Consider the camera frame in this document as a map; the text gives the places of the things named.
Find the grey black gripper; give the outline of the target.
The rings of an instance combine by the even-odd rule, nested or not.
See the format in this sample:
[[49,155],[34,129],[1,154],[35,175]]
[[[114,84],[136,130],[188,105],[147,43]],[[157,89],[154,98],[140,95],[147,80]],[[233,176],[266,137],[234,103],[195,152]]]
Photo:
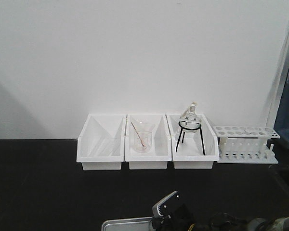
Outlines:
[[188,231],[190,211],[181,201],[179,193],[173,191],[152,207],[152,228],[156,231]]

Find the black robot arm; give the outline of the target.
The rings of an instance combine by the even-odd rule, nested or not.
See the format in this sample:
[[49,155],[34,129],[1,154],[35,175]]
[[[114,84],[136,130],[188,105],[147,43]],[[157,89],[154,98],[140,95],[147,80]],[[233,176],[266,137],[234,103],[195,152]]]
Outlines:
[[156,231],[289,231],[289,216],[267,220],[244,219],[228,213],[216,213],[208,224],[199,224],[177,191],[152,206],[152,229]]

